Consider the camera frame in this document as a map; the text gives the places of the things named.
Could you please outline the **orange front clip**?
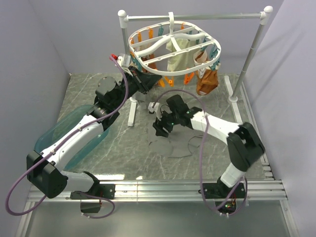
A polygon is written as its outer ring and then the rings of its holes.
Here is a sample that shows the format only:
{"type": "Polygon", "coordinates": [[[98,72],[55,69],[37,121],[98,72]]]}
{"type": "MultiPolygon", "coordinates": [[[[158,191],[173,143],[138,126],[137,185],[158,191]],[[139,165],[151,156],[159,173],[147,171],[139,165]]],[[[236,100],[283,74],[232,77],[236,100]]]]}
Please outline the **orange front clip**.
{"type": "Polygon", "coordinates": [[[195,76],[194,72],[190,74],[185,74],[184,81],[183,81],[184,85],[187,85],[193,79],[194,76],[195,76]]]}

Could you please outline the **white oval clip hanger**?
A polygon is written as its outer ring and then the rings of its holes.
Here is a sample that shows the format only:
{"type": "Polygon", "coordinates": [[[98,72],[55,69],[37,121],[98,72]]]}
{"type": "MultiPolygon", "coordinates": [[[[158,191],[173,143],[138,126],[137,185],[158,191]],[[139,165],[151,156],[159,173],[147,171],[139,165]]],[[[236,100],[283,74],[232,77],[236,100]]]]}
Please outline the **white oval clip hanger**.
{"type": "Polygon", "coordinates": [[[218,40],[197,25],[176,18],[173,12],[160,18],[163,20],[162,22],[135,31],[127,40],[130,53],[140,68],[168,77],[218,68],[222,51],[218,40]],[[192,40],[196,45],[181,49],[176,39],[192,40]],[[194,54],[193,67],[182,71],[169,72],[167,70],[168,58],[195,49],[197,52],[194,54]],[[143,62],[142,57],[149,54],[154,54],[155,57],[143,62]],[[157,69],[148,67],[150,63],[156,63],[157,69]]]}

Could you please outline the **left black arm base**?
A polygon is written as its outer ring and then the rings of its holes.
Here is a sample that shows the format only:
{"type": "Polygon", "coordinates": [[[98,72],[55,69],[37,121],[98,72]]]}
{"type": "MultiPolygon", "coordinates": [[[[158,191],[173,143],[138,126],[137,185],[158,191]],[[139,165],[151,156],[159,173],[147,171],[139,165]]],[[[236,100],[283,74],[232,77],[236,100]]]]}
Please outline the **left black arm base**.
{"type": "Polygon", "coordinates": [[[80,210],[83,214],[99,214],[104,208],[112,211],[113,205],[105,204],[115,197],[115,184],[98,184],[87,192],[71,192],[70,200],[80,201],[80,210]]]}

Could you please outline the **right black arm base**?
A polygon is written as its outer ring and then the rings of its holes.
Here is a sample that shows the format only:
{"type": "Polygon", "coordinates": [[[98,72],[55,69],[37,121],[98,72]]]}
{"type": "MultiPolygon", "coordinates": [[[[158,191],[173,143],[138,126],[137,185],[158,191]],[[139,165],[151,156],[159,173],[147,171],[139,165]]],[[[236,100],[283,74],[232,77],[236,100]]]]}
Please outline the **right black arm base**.
{"type": "Polygon", "coordinates": [[[198,193],[204,199],[215,200],[215,209],[220,215],[227,217],[237,214],[242,207],[247,205],[248,186],[247,183],[238,182],[232,188],[218,180],[217,183],[203,183],[203,191],[198,193]]]}

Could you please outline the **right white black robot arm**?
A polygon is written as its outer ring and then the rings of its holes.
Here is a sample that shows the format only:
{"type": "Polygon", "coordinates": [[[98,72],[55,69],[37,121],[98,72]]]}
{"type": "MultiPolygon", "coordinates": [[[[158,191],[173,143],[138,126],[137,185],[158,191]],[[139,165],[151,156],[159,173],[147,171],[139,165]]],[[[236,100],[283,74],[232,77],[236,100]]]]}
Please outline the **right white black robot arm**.
{"type": "Polygon", "coordinates": [[[178,94],[166,100],[170,112],[160,111],[160,104],[151,102],[148,110],[157,118],[153,123],[157,136],[168,137],[175,125],[211,135],[228,146],[230,164],[219,178],[218,193],[227,198],[235,184],[263,156],[266,149],[252,124],[230,122],[212,116],[198,107],[189,108],[178,94]]]}

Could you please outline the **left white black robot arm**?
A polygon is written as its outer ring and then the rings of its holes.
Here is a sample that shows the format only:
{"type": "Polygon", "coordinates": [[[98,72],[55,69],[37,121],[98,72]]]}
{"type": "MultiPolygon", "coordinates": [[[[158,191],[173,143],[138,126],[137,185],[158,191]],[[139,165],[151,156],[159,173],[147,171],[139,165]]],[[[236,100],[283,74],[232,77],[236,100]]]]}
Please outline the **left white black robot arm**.
{"type": "Polygon", "coordinates": [[[116,82],[113,77],[100,79],[94,105],[78,124],[50,147],[27,155],[27,168],[32,169],[27,179],[47,198],[55,198],[63,191],[82,192],[87,198],[99,195],[100,181],[93,174],[66,172],[64,168],[90,141],[108,130],[118,118],[117,108],[124,99],[136,92],[146,94],[161,78],[134,67],[129,70],[124,74],[126,82],[116,82]]]}

